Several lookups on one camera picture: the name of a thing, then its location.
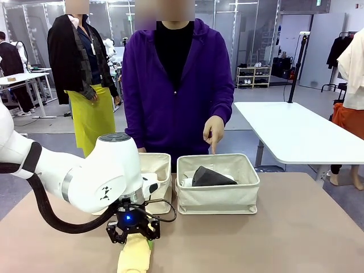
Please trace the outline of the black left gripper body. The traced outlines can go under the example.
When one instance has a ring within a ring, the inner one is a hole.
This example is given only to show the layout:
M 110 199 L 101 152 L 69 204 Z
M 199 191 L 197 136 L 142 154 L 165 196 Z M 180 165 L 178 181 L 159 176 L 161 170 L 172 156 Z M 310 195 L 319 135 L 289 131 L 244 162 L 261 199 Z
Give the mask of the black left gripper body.
M 150 218 L 145 204 L 128 204 L 126 208 L 120 208 L 115 215 L 118 229 L 127 234 L 142 233 L 142 221 Z

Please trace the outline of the person's left hand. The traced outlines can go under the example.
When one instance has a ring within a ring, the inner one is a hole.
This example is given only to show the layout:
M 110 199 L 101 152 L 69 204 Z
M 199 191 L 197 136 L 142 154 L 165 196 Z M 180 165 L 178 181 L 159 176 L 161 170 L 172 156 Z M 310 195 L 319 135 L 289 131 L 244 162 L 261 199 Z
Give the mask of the person's left hand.
M 203 138 L 210 145 L 212 154 L 216 153 L 217 144 L 224 137 L 224 129 L 224 121 L 217 115 L 210 117 L 205 123 Z

